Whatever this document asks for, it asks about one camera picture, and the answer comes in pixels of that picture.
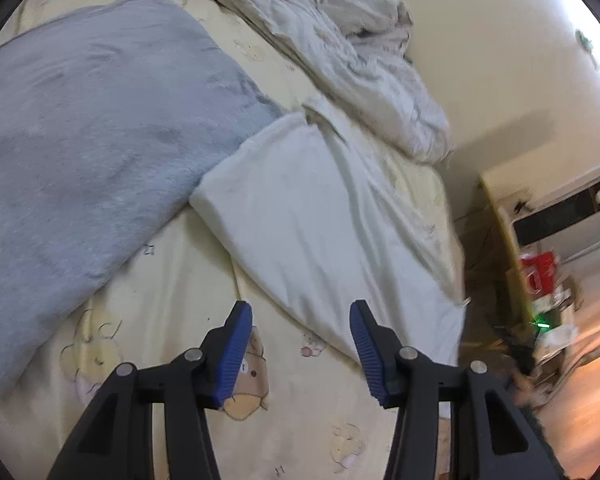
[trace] red bag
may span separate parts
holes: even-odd
[[[542,298],[554,291],[556,271],[555,255],[551,251],[538,255],[524,254],[520,256],[526,273],[526,290],[534,299]]]

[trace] cable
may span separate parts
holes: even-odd
[[[487,229],[487,234],[484,237],[484,241],[482,242],[482,246],[480,247],[480,251],[478,251],[478,256],[476,257],[475,261],[470,265],[470,266],[466,266],[465,269],[466,270],[472,270],[477,264],[480,263],[480,258],[482,257],[482,252],[484,251],[484,248],[487,246],[487,241],[489,240],[489,235],[491,234],[491,229],[493,227],[490,226],[489,229]]]

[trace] gray pillow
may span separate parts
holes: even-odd
[[[0,394],[279,116],[171,0],[80,9],[0,47]]]

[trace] crumpled duvet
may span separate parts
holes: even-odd
[[[400,0],[216,1],[378,136],[421,162],[449,153],[445,114],[404,59],[413,22]]]

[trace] blue gripper pad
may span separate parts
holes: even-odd
[[[364,300],[351,305],[349,323],[371,395],[383,408],[398,406],[404,395],[404,377],[396,364],[402,347],[398,336],[376,323]]]
[[[216,409],[234,393],[235,381],[251,336],[251,305],[237,301],[221,328],[211,330],[200,345],[214,375],[211,399]]]
[[[351,335],[356,344],[356,351],[365,372],[366,384],[369,386],[371,395],[375,397],[381,406],[384,406],[389,393],[384,387],[384,377],[382,373],[382,360],[374,343],[369,327],[363,319],[360,307],[366,308],[366,302],[362,300],[351,304],[349,311],[349,324],[351,326]]]

